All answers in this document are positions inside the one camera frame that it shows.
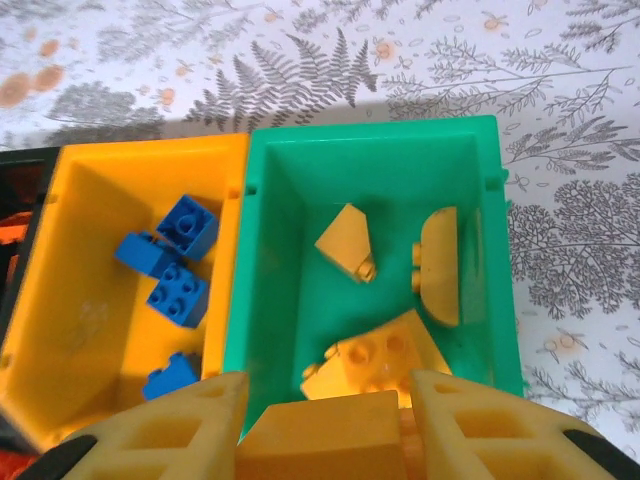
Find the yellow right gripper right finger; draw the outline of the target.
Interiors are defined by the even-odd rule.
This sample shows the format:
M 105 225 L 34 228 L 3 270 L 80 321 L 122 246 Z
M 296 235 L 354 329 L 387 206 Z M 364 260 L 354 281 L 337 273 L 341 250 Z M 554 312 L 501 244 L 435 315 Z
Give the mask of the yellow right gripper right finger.
M 492 387 L 410 374 L 429 479 L 622 479 L 625 455 L 587 423 Z

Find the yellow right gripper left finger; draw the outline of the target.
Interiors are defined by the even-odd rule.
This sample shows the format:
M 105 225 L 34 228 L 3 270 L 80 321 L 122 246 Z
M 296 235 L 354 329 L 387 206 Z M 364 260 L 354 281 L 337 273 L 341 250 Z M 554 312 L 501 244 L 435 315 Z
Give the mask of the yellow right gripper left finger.
M 29 467 L 31 479 L 233 479 L 249 376 L 194 383 L 87 426 Z

